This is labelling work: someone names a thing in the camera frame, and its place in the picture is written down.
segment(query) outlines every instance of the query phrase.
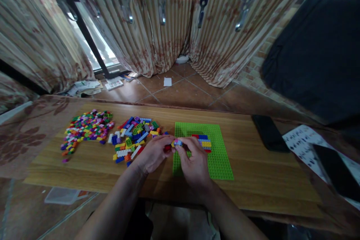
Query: hand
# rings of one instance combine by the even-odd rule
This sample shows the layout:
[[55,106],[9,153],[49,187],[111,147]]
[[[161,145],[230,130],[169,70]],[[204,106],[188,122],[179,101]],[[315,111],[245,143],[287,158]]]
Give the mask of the hand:
[[189,186],[201,195],[212,186],[212,180],[210,179],[207,167],[207,153],[196,137],[178,139],[186,144],[191,151],[191,157],[189,158],[182,146],[175,146],[180,155],[181,168],[183,169],[185,179]]
[[152,173],[163,160],[175,152],[175,149],[164,153],[165,145],[171,144],[175,139],[172,135],[163,135],[153,138],[134,160],[132,166],[137,164],[145,174]]

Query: clear plastic box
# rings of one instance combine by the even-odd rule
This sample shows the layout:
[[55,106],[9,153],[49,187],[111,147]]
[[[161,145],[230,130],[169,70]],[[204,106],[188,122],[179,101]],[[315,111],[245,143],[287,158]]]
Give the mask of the clear plastic box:
[[75,201],[87,197],[88,191],[53,187],[45,198],[45,203],[71,205]]

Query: person's left hand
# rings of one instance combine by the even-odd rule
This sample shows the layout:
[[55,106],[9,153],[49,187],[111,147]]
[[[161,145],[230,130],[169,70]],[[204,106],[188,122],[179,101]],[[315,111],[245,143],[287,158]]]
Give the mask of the person's left hand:
[[172,135],[163,135],[153,138],[144,148],[144,150],[135,158],[132,165],[138,165],[144,173],[152,173],[159,167],[162,161],[171,156],[175,149],[164,152],[165,145],[171,144],[175,140]]

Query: pile of lego bricks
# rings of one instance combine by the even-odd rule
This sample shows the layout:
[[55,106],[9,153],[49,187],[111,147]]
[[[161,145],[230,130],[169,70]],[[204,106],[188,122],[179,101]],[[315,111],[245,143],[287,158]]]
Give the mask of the pile of lego bricks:
[[150,118],[130,117],[117,128],[120,131],[110,134],[108,139],[108,143],[115,146],[116,154],[112,159],[116,163],[125,160],[127,166],[143,151],[147,137],[160,135],[159,125]]
[[74,154],[81,141],[98,140],[101,144],[105,144],[109,130],[114,127],[112,117],[109,111],[98,112],[96,109],[74,117],[65,131],[66,137],[60,147],[63,151],[62,155]]
[[207,135],[199,135],[199,134],[192,134],[192,137],[196,137],[205,152],[211,153],[211,141],[208,139]]

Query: curtain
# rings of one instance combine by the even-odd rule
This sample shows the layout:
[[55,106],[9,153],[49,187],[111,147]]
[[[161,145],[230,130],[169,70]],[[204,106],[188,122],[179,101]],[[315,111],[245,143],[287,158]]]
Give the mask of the curtain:
[[100,18],[91,16],[125,68],[151,77],[168,71],[189,48],[196,0],[166,0],[166,24],[159,22],[158,0],[130,0],[133,23],[124,17],[120,0],[94,0]]
[[297,0],[254,0],[240,32],[235,25],[241,0],[209,0],[200,29],[200,0],[166,0],[165,26],[159,22],[158,0],[130,0],[133,24],[126,22],[120,0],[94,1],[101,17],[92,18],[128,69],[150,77],[188,54],[207,83],[224,88]]
[[254,0],[245,25],[235,32],[241,0],[209,0],[202,27],[196,5],[191,31],[191,66],[212,86],[226,87],[297,0]]
[[0,114],[38,97],[30,89],[0,72]]
[[94,79],[56,0],[0,0],[0,59],[50,93]]

